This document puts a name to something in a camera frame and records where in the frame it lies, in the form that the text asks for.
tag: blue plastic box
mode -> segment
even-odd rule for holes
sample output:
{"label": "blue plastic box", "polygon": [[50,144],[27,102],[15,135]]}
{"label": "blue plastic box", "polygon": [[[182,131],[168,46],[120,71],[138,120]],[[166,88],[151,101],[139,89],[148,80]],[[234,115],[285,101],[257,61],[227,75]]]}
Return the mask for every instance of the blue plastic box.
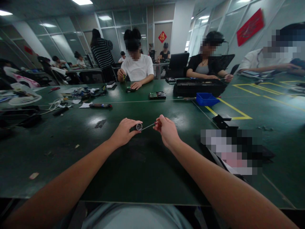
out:
{"label": "blue plastic box", "polygon": [[197,93],[196,101],[200,106],[214,106],[216,103],[219,103],[220,100],[215,98],[211,93]]}

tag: red diamond sign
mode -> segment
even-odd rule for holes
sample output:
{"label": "red diamond sign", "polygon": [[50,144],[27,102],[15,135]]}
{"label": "red diamond sign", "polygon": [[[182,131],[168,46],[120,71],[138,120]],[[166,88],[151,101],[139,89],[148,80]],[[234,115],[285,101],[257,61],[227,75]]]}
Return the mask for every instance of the red diamond sign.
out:
{"label": "red diamond sign", "polygon": [[159,40],[161,41],[161,43],[163,43],[166,38],[167,38],[167,36],[166,36],[165,32],[162,31],[162,33],[159,36]]}

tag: forearm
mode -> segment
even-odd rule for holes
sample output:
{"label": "forearm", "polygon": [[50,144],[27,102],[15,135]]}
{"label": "forearm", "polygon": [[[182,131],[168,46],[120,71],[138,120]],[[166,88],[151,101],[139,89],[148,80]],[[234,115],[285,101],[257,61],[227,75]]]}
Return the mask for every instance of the forearm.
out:
{"label": "forearm", "polygon": [[258,191],[187,144],[175,144],[171,151],[232,228],[297,228]]}
{"label": "forearm", "polygon": [[77,203],[87,186],[116,148],[105,141],[39,190],[5,221],[11,228],[51,228]]}
{"label": "forearm", "polygon": [[243,69],[239,70],[238,73],[241,73],[243,71],[252,71],[252,72],[262,73],[262,72],[268,72],[268,71],[275,70],[276,67],[277,67],[276,65],[272,65],[272,66],[261,67],[261,68],[243,68]]}
{"label": "forearm", "polygon": [[143,84],[149,83],[149,82],[152,81],[152,80],[153,80],[153,74],[150,74],[150,75],[148,75],[147,77],[145,77],[144,79],[142,79],[140,82],[141,82],[142,85],[143,85]]}
{"label": "forearm", "polygon": [[221,78],[224,78],[225,75],[228,75],[228,73],[225,70],[221,70],[220,72],[218,72],[217,75],[220,76]]}
{"label": "forearm", "polygon": [[196,72],[186,72],[187,77],[198,78],[198,79],[208,79],[209,76],[205,74],[200,74]]}

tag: striped shirt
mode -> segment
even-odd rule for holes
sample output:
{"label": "striped shirt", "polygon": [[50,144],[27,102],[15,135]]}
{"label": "striped shirt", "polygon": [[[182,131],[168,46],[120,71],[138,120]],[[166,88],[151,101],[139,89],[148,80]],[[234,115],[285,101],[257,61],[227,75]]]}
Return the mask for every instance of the striped shirt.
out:
{"label": "striped shirt", "polygon": [[114,63],[111,54],[112,47],[111,41],[98,38],[98,45],[91,48],[93,57],[102,70]]}

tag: red decoration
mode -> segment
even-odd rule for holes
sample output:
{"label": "red decoration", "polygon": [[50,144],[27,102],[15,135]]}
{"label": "red decoration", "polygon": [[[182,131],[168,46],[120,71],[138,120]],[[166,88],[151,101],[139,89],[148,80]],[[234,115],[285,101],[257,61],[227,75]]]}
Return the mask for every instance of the red decoration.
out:
{"label": "red decoration", "polygon": [[33,55],[33,51],[32,51],[29,47],[24,46],[24,50],[25,50],[26,52],[28,52],[29,54]]}
{"label": "red decoration", "polygon": [[166,38],[167,38],[167,36],[166,36],[165,32],[162,31],[162,33],[159,36],[159,40],[161,41],[161,43],[163,43]]}
{"label": "red decoration", "polygon": [[237,31],[237,44],[241,46],[265,26],[261,8]]}

